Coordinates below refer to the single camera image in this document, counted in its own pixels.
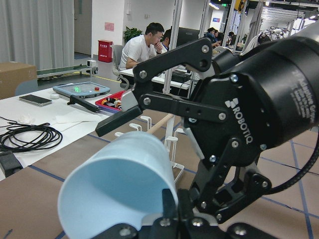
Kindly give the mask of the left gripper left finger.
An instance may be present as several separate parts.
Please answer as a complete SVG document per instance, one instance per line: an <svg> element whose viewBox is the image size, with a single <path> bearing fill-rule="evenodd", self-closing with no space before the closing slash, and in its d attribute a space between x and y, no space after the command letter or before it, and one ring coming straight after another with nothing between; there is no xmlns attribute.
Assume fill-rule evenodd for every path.
<svg viewBox="0 0 319 239"><path fill-rule="evenodd" d="M169 189L162 190L162 215L145 219L140 230L129 224L117 224L107 230L108 239L176 239L178 213Z"/></svg>

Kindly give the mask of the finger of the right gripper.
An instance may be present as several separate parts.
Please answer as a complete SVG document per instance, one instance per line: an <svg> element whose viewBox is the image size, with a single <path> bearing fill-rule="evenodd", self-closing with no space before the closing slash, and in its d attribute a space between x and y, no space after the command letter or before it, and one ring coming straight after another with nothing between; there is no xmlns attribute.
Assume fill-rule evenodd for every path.
<svg viewBox="0 0 319 239"><path fill-rule="evenodd" d="M201 38L139 63L133 68L134 87L122 95L122 110L99 122L95 129L97 135L108 134L140 116L145 109L213 123L226 122L227 112L222 107L153 92L152 79L162 71L177 65L185 65L191 71L211 76L213 74L211 53L210 40Z"/></svg>
<svg viewBox="0 0 319 239"><path fill-rule="evenodd" d="M214 143L188 134L200 158L189 189L191 205L223 223L249 205L249 170L244 141L236 134Z"/></svg>

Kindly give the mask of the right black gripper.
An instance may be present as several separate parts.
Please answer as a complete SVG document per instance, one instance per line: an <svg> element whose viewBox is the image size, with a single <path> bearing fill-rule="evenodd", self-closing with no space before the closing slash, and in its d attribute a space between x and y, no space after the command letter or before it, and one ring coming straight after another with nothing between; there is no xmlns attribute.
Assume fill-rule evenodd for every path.
<svg viewBox="0 0 319 239"><path fill-rule="evenodd" d="M227 120L213 123L198 120L188 123L188 134L201 136L214 143L236 134L248 151L249 205L266 194L291 187L296 178L277 187L260 173L260 153L291 139L299 133L299 109L294 92L299 87L299 67L291 60L265 57L250 59L236 66L233 72L214 80L206 80L204 92L196 100L226 109Z"/></svg>

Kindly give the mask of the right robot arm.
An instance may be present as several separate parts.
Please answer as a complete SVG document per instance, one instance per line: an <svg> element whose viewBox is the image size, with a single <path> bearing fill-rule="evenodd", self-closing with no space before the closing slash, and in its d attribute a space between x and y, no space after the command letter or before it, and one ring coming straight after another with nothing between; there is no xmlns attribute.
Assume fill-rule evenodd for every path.
<svg viewBox="0 0 319 239"><path fill-rule="evenodd" d="M153 90L152 78L177 65L200 75L188 99ZM315 150L295 176L277 187L256 165L262 151L319 122L318 24L243 55L226 50L213 57L210 40L200 38L139 63L133 74L122 110L98 123L96 133L105 135L146 109L180 116L200 158L189 190L192 206L219 223L263 195L291 187L318 159Z"/></svg>

